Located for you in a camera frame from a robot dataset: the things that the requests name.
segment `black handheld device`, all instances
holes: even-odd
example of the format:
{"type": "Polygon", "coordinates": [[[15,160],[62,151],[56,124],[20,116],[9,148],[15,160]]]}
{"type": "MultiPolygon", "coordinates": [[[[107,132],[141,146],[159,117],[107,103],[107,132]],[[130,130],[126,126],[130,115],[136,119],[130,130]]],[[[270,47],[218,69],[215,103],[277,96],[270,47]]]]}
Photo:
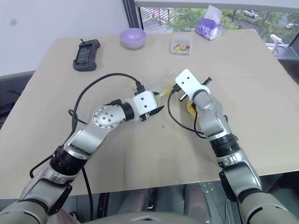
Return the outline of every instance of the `black handheld device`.
{"type": "Polygon", "coordinates": [[[76,59],[73,61],[73,68],[77,71],[93,71],[97,68],[95,57],[100,42],[97,39],[83,41],[79,44],[76,59]]]}

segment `plastic container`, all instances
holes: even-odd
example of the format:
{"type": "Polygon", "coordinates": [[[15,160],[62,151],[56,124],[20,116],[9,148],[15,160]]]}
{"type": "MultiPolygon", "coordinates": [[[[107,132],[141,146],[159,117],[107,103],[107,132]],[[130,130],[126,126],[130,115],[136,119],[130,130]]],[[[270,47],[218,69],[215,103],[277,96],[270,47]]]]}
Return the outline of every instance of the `plastic container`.
{"type": "Polygon", "coordinates": [[[144,46],[145,36],[145,32],[142,29],[131,28],[122,31],[120,40],[129,49],[139,49],[144,46]]]}
{"type": "Polygon", "coordinates": [[[173,35],[172,41],[170,45],[170,53],[173,55],[182,55],[182,56],[188,56],[191,53],[192,50],[192,36],[186,36],[186,35],[173,35]],[[176,50],[178,47],[179,49],[182,49],[186,46],[189,46],[189,49],[186,50],[176,50]]]}

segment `table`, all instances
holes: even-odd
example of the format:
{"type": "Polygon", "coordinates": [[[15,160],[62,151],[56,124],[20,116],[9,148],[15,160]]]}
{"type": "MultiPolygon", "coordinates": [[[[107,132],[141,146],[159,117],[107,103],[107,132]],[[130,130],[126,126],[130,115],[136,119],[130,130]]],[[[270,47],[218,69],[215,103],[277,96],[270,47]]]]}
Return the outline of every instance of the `table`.
{"type": "MultiPolygon", "coordinates": [[[[0,198],[20,196],[30,180],[30,169],[68,136],[71,117],[67,110],[74,107],[83,88],[114,72],[132,75],[150,88],[162,86],[163,77],[185,68],[201,82],[210,76],[211,93],[222,103],[258,174],[298,170],[299,87],[258,34],[230,30],[207,41],[184,33],[192,36],[189,56],[169,54],[172,35],[147,35],[139,50],[124,48],[117,36],[99,37],[98,67],[93,72],[72,68],[79,39],[57,40],[0,131],[0,198]]],[[[82,98],[79,118],[89,121],[98,106],[131,98],[133,87],[124,77],[98,83],[82,98]]],[[[181,95],[174,95],[172,113],[192,127],[186,102],[178,101],[181,95]]],[[[166,102],[167,96],[159,100],[166,102]]],[[[145,122],[127,122],[113,130],[85,167],[93,193],[218,180],[220,171],[209,143],[175,124],[166,108],[145,122]]],[[[87,193],[81,174],[72,185],[72,194],[87,193]]]]}

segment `black cable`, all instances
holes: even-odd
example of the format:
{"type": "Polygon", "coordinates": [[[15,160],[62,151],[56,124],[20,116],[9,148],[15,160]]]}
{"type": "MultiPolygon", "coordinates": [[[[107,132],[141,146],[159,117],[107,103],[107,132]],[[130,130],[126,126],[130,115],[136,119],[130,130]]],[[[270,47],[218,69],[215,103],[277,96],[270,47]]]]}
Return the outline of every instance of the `black cable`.
{"type": "Polygon", "coordinates": [[[14,93],[14,94],[20,96],[20,94],[18,92],[14,91],[14,90],[8,90],[7,92],[11,92],[11,93],[14,93]]]}
{"type": "Polygon", "coordinates": [[[283,48],[283,49],[285,49],[285,50],[287,50],[285,47],[283,47],[283,46],[278,46],[278,48],[283,48]]]}
{"type": "Polygon", "coordinates": [[[171,93],[169,94],[169,97],[168,97],[168,100],[167,100],[167,109],[168,109],[169,116],[174,120],[174,122],[176,122],[176,123],[177,123],[179,126],[181,126],[182,128],[184,128],[184,129],[186,129],[186,130],[188,130],[188,131],[191,131],[191,132],[196,132],[196,133],[198,133],[198,134],[203,134],[202,132],[194,131],[193,129],[188,128],[188,127],[182,125],[181,123],[179,123],[179,122],[173,117],[173,115],[172,115],[171,112],[170,112],[170,98],[171,98],[172,95],[173,95],[173,92],[171,92],[171,93]]]}
{"type": "Polygon", "coordinates": [[[206,139],[206,137],[203,137],[203,136],[199,135],[199,134],[197,133],[197,131],[196,131],[197,115],[198,115],[197,110],[195,110],[195,119],[194,119],[194,130],[195,130],[195,134],[196,134],[198,137],[200,137],[201,139],[206,139]]]}
{"type": "Polygon", "coordinates": [[[78,219],[78,195],[76,195],[76,211],[77,211],[77,219],[78,219]]]}
{"type": "MultiPolygon", "coordinates": [[[[68,113],[72,116],[71,118],[71,133],[69,135],[69,137],[65,140],[65,142],[70,138],[70,136],[72,134],[74,134],[74,132],[76,131],[76,128],[77,128],[77,124],[78,124],[78,121],[83,123],[83,124],[87,124],[86,122],[78,119],[78,116],[77,116],[77,109],[78,109],[78,106],[79,106],[79,103],[80,103],[80,100],[81,98],[83,97],[84,93],[89,90],[89,88],[91,88],[93,85],[95,85],[96,83],[98,83],[99,81],[105,79],[105,78],[108,78],[108,77],[112,77],[112,76],[124,76],[124,77],[128,77],[130,79],[133,79],[135,82],[136,82],[136,85],[137,85],[137,89],[138,89],[138,84],[139,81],[130,76],[130,75],[127,75],[127,74],[123,74],[123,73],[111,73],[111,74],[108,74],[108,75],[105,75],[105,76],[102,76],[98,79],[96,79],[95,81],[93,81],[92,83],[90,83],[87,87],[85,87],[83,89],[83,91],[80,93],[76,103],[75,103],[75,106],[74,106],[74,109],[73,110],[68,110],[68,113]]],[[[48,156],[46,159],[44,159],[43,161],[41,161],[39,164],[37,164],[36,166],[34,166],[31,171],[30,171],[30,177],[33,178],[33,171],[38,168],[39,166],[41,166],[43,163],[45,163],[47,160],[51,159],[53,155],[50,155],[48,156]]],[[[90,220],[93,220],[93,196],[91,194],[91,189],[90,189],[90,185],[89,185],[89,182],[88,182],[88,178],[87,178],[87,175],[86,175],[86,172],[85,172],[85,168],[83,167],[82,168],[82,173],[83,173],[83,177],[84,177],[84,181],[85,181],[85,184],[86,184],[86,188],[87,188],[87,192],[88,192],[88,197],[89,197],[89,205],[90,205],[90,220]]]]}
{"type": "Polygon", "coordinates": [[[124,77],[128,77],[128,78],[131,78],[133,79],[136,83],[138,82],[137,79],[135,79],[134,77],[130,76],[130,75],[127,75],[127,74],[123,74],[123,73],[111,73],[111,74],[108,74],[108,75],[105,75],[105,76],[102,76],[98,79],[96,79],[95,81],[93,81],[92,83],[90,83],[87,87],[85,87],[85,89],[83,89],[83,91],[80,93],[76,103],[75,103],[75,106],[74,106],[74,110],[73,110],[73,116],[72,116],[72,119],[71,119],[71,133],[70,133],[70,136],[72,134],[74,134],[74,132],[76,131],[76,128],[77,128],[77,124],[78,124],[78,121],[76,120],[76,116],[77,116],[77,109],[78,109],[78,106],[79,106],[79,103],[80,103],[80,100],[81,98],[83,97],[84,93],[89,90],[90,87],[92,87],[93,85],[95,85],[96,83],[98,83],[99,81],[103,80],[104,78],[108,78],[108,77],[111,77],[111,76],[124,76],[124,77]]]}
{"type": "Polygon", "coordinates": [[[84,177],[86,188],[87,188],[87,192],[88,192],[89,208],[90,208],[90,221],[92,221],[93,220],[93,195],[92,195],[92,191],[90,190],[88,178],[87,178],[87,175],[86,175],[84,167],[82,168],[82,173],[83,173],[83,177],[84,177]]]}
{"type": "Polygon", "coordinates": [[[228,202],[228,198],[225,200],[225,206],[224,206],[224,224],[226,223],[226,204],[228,202]]]}
{"type": "MultiPolygon", "coordinates": [[[[74,114],[74,111],[73,111],[72,109],[69,109],[67,112],[68,112],[69,115],[71,115],[71,116],[73,116],[73,114],[74,114]]],[[[85,125],[87,124],[85,121],[82,121],[82,120],[78,119],[78,116],[77,116],[77,115],[75,115],[75,116],[76,116],[76,119],[77,119],[80,123],[85,124],[85,125]]]]}
{"type": "Polygon", "coordinates": [[[49,159],[51,159],[53,157],[53,155],[51,154],[51,155],[49,155],[46,159],[44,159],[43,161],[41,161],[40,163],[38,163],[36,166],[34,166],[31,170],[30,170],[30,177],[31,177],[31,179],[34,177],[33,176],[33,171],[35,170],[35,169],[37,169],[38,167],[40,167],[42,164],[44,164],[46,161],[48,161],[49,159]]]}
{"type": "Polygon", "coordinates": [[[240,213],[240,208],[239,208],[239,203],[238,202],[237,202],[237,206],[238,206],[238,211],[239,211],[239,216],[240,216],[241,224],[243,224],[241,213],[240,213]]]}

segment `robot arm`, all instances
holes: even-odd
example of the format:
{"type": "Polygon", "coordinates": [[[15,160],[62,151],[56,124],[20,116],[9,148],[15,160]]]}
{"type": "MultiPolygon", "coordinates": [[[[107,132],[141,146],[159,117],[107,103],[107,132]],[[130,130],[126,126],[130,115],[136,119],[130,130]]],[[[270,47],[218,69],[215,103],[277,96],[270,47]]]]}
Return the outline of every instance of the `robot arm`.
{"type": "Polygon", "coordinates": [[[152,92],[143,89],[124,103],[115,100],[97,108],[90,122],[56,149],[53,158],[23,190],[20,200],[0,213],[0,223],[46,223],[48,215],[61,209],[71,192],[71,182],[113,129],[122,122],[144,121],[163,107],[157,106],[152,92]]]}
{"type": "Polygon", "coordinates": [[[222,114],[222,105],[210,95],[189,70],[176,83],[196,105],[199,125],[210,142],[222,171],[221,183],[228,198],[237,201],[243,223],[296,223],[299,221],[271,194],[262,191],[261,181],[245,152],[239,147],[222,114]]]}

